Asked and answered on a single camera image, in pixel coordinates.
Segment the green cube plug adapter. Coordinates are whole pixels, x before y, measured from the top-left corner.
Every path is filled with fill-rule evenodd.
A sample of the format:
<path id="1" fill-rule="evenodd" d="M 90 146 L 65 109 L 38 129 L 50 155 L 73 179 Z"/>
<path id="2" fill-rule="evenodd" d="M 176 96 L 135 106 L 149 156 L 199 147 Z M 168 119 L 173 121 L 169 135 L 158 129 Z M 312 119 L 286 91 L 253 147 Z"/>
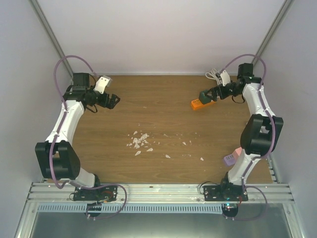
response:
<path id="1" fill-rule="evenodd" d="M 206 105 L 208 103 L 213 102 L 213 95 L 211 92 L 207 91 L 201 91 L 199 94 L 199 101 L 203 104 Z"/>

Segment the orange power strip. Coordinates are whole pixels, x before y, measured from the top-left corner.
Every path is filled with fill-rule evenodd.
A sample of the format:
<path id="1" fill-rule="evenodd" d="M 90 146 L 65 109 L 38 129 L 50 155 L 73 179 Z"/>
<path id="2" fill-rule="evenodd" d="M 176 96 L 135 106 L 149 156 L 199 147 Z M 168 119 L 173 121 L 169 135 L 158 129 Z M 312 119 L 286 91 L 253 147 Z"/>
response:
<path id="1" fill-rule="evenodd" d="M 205 108 L 205 107 L 207 107 L 207 106 L 211 106 L 211 105 L 213 105 L 213 104 L 215 104 L 214 101 L 210 101 L 210 102 L 208 102 L 208 103 L 206 103 L 206 104 L 203 104 L 199 99 L 195 99 L 195 100 L 192 100 L 192 101 L 191 101 L 191 104 L 190 104 L 190 105 L 191 105 L 191 108 L 192 108 L 194 111 L 196 111 L 196 110 Z"/>

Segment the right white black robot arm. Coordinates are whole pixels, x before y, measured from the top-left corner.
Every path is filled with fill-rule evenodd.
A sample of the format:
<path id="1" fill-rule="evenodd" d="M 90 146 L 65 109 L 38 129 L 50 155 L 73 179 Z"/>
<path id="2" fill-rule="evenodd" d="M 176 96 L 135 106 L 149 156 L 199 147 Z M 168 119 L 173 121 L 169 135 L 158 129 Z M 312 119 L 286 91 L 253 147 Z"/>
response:
<path id="1" fill-rule="evenodd" d="M 275 149 L 283 119 L 276 117 L 267 105 L 263 79 L 254 76 L 251 63 L 239 65 L 235 82 L 220 84 L 202 95 L 213 102 L 242 95 L 249 108 L 250 119 L 240 137 L 242 152 L 217 188 L 221 199 L 232 201 L 244 195 L 246 180 L 252 169 Z"/>

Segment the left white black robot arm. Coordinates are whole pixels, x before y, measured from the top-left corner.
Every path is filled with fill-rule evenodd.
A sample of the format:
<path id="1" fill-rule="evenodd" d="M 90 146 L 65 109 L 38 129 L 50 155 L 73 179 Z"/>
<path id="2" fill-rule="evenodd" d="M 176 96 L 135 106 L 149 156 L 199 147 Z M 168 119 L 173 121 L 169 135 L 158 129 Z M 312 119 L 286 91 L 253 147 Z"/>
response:
<path id="1" fill-rule="evenodd" d="M 108 76 L 100 76 L 90 83 L 88 73 L 75 73 L 73 83 L 62 96 L 61 111 L 55 126 L 44 142 L 38 142 L 35 153 L 44 178 L 56 182 L 85 187 L 85 195 L 97 200 L 102 188 L 97 185 L 96 175 L 81 167 L 80 159 L 72 147 L 73 137 L 81 116 L 92 107 L 113 109 L 120 101 L 115 94 L 106 93 L 112 83 Z"/>

